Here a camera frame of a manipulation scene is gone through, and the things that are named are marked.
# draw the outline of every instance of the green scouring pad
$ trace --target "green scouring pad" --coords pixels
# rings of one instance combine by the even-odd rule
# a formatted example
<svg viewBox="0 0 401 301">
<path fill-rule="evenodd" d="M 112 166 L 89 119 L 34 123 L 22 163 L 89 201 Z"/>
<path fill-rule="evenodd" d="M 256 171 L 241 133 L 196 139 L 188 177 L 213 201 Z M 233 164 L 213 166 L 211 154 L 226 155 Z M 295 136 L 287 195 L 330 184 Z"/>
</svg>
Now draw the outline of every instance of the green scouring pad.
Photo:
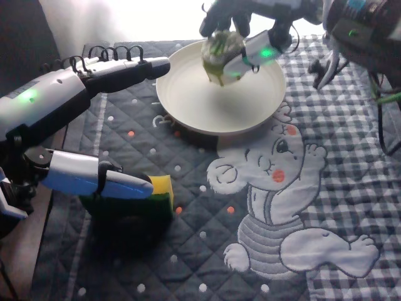
<svg viewBox="0 0 401 301">
<path fill-rule="evenodd" d="M 149 178 L 154 186 L 154 191 L 147 199 L 80 196 L 80 200 L 94 219 L 114 220 L 126 217 L 171 219 L 173 217 L 174 194 L 170 176 Z"/>
</svg>

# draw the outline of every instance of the round plate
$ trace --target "round plate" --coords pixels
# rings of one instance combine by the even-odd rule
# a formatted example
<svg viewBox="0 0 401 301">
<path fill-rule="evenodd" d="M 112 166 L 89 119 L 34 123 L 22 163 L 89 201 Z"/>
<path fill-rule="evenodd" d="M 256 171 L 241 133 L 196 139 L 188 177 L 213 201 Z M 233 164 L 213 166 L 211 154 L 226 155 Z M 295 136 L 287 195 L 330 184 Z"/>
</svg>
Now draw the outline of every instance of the round plate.
<svg viewBox="0 0 401 301">
<path fill-rule="evenodd" d="M 209 135 L 232 135 L 265 122 L 279 108 L 286 91 L 276 61 L 248 72 L 238 82 L 220 87 L 209 81 L 202 66 L 202 41 L 175 52 L 171 69 L 156 81 L 157 95 L 178 123 Z"/>
</svg>

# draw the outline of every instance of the checkered fabric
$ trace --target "checkered fabric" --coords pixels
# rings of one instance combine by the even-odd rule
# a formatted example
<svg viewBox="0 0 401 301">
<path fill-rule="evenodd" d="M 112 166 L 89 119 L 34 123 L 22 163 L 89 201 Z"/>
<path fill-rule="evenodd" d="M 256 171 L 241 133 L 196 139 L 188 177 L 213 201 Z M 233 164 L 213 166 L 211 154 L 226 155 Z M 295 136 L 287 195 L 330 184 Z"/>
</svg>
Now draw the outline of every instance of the checkered fabric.
<svg viewBox="0 0 401 301">
<path fill-rule="evenodd" d="M 141 45 L 145 57 L 155 57 L 189 43 L 115 46 Z M 63 202 L 68 222 L 57 227 L 61 242 L 47 274 L 51 288 L 38 300 L 399 300 L 401 164 L 380 148 L 363 70 L 351 65 L 321 91 L 312 87 L 308 66 L 326 55 L 321 37 L 309 36 L 295 53 L 279 59 L 291 123 L 305 143 L 322 145 L 328 153 L 320 193 L 301 220 L 305 228 L 328 229 L 348 241 L 372 237 L 380 258 L 365 278 L 350 278 L 331 265 L 280 281 L 229 270 L 223 252 L 237 241 L 247 191 L 231 196 L 212 191 L 206 170 L 217 158 L 216 139 L 172 124 L 157 99 L 155 81 L 146 81 L 97 96 L 71 125 L 66 148 L 98 154 L 127 172 L 170 174 L 174 209 L 181 207 L 182 213 L 163 233 L 157 225 L 133 221 L 96 224 L 76 198 L 55 193 L 54 207 Z M 77 123 L 81 131 L 73 132 Z M 233 214 L 227 213 L 229 207 L 235 208 Z"/>
</svg>

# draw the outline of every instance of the bear eye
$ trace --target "bear eye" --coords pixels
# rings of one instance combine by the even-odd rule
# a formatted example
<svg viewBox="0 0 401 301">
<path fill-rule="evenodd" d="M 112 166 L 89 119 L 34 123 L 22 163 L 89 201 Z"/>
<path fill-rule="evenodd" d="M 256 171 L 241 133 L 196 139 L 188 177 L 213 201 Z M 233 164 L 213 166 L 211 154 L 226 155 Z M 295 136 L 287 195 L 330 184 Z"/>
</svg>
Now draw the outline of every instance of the bear eye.
<svg viewBox="0 0 401 301">
<path fill-rule="evenodd" d="M 287 141 L 282 140 L 282 141 L 278 142 L 278 144 L 276 146 L 276 151 L 280 154 L 282 154 L 284 152 L 289 152 Z"/>
</svg>

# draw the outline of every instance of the white wall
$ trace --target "white wall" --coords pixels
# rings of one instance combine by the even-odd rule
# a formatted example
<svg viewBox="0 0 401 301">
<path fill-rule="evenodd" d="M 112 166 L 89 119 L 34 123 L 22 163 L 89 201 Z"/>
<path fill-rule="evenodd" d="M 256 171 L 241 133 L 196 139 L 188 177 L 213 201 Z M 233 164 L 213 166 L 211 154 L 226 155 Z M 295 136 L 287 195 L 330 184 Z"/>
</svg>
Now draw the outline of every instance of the white wall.
<svg viewBox="0 0 401 301">
<path fill-rule="evenodd" d="M 202 3 L 210 0 L 39 0 L 62 58 L 80 55 L 89 42 L 192 40 L 202 38 Z M 273 20 L 253 16 L 251 36 Z M 321 26 L 294 23 L 301 35 Z"/>
</svg>

